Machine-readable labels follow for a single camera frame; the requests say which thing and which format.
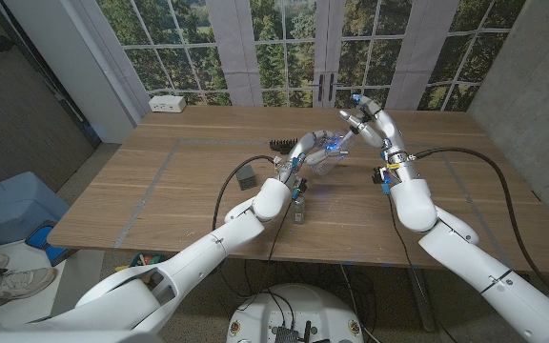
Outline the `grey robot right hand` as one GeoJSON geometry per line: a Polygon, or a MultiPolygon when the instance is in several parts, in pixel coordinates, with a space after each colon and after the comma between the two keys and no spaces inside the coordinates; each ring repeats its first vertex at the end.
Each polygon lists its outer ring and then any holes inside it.
{"type": "Polygon", "coordinates": [[[348,123],[352,133],[358,134],[370,146],[380,150],[381,158],[399,182],[419,178],[419,174],[407,152],[401,131],[393,118],[372,98],[353,94],[362,118],[340,110],[340,117],[348,123]]]}

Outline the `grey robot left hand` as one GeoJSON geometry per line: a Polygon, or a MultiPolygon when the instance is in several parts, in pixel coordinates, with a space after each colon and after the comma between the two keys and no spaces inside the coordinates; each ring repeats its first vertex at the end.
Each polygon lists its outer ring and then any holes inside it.
{"type": "Polygon", "coordinates": [[[338,134],[325,130],[308,132],[296,142],[282,162],[275,164],[277,174],[274,178],[290,188],[304,165],[321,166],[328,159],[340,160],[348,153],[338,134]]]}

